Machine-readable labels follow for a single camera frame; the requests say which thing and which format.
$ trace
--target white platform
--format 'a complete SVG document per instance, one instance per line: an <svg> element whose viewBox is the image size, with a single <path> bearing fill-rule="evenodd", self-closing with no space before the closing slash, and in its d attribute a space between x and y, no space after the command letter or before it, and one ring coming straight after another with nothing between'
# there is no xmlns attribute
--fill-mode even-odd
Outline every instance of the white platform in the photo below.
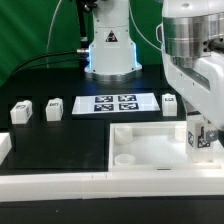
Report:
<svg viewBox="0 0 224 224"><path fill-rule="evenodd" d="M128 124L133 141L126 145L114 142L114 131L127 124L112 124L108 172L2 176L0 201L224 195L221 144L215 144L213 162L193 163L185 154L185 143L174 138L176 124ZM132 154L135 165L114 165L114 158L123 153Z"/></svg>

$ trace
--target small white block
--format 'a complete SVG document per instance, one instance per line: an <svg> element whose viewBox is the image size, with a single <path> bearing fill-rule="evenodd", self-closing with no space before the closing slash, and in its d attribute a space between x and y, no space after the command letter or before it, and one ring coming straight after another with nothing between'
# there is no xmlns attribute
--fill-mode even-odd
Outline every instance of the small white block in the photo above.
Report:
<svg viewBox="0 0 224 224"><path fill-rule="evenodd" d="M9 133L0 133L0 164L3 162L11 148L12 143Z"/></svg>
<svg viewBox="0 0 224 224"><path fill-rule="evenodd" d="M12 124L26 124L33 114L32 103L29 100L18 102L10 111Z"/></svg>
<svg viewBox="0 0 224 224"><path fill-rule="evenodd" d="M47 121L60 121L63 114L63 101L56 98L49 100L46 107Z"/></svg>
<svg viewBox="0 0 224 224"><path fill-rule="evenodd" d="M177 116L177 100L175 95L162 95L163 116Z"/></svg>

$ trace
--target blue light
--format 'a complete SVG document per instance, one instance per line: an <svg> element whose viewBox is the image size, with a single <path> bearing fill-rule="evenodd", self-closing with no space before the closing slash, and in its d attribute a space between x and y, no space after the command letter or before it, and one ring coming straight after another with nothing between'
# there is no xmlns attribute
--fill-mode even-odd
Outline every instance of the blue light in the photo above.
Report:
<svg viewBox="0 0 224 224"><path fill-rule="evenodd" d="M138 67L136 44L134 44L134 54L135 54L135 67Z"/></svg>
<svg viewBox="0 0 224 224"><path fill-rule="evenodd" d="M89 46L89 69L92 69L92 51L91 51L91 46Z"/></svg>

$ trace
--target black table surface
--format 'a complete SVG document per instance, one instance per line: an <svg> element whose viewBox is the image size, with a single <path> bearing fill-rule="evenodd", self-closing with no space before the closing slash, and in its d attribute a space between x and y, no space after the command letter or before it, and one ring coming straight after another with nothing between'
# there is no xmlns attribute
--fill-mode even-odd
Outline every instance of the black table surface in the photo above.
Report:
<svg viewBox="0 0 224 224"><path fill-rule="evenodd" d="M72 116L76 96L154 93L176 94L177 117L162 111ZM49 99L62 98L60 122L47 122ZM10 110L31 100L26 125L12 125ZM0 175L107 171L109 126L117 122L185 120L181 97L167 84L162 66L145 66L142 77L123 83L86 80L78 69L28 70L0 88L0 132L10 132L13 148ZM0 204L0 223L223 223L224 197L149 197L63 200Z"/></svg>
<svg viewBox="0 0 224 224"><path fill-rule="evenodd" d="M98 172L108 169L109 127L115 122L184 120L180 96L178 116L164 118L161 111L73 115L76 96L175 93L161 66L148 66L142 77L123 83L86 80L78 69L31 70L18 73L0 88L0 131L9 131L13 148L0 175L61 172ZM49 99L63 99L60 122L47 122ZM18 101L32 101L33 115L25 125L12 125L10 110Z"/></svg>

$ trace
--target green background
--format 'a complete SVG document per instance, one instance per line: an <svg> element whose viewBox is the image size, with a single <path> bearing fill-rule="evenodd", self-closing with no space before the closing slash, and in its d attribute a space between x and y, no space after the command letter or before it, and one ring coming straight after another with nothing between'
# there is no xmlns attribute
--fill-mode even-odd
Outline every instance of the green background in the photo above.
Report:
<svg viewBox="0 0 224 224"><path fill-rule="evenodd" d="M58 2L59 0L0 1L0 85L18 64L46 52L49 28ZM131 5L141 32L159 46L155 29L161 22L162 5L155 0L131 0ZM92 16L85 15L85 20L91 40ZM138 61L143 65L161 63L160 52L142 40L132 23L130 24L131 37L137 44ZM63 0L53 28L49 52L76 50L80 47L79 40L75 0ZM72 62L63 66L74 67L78 64Z"/></svg>

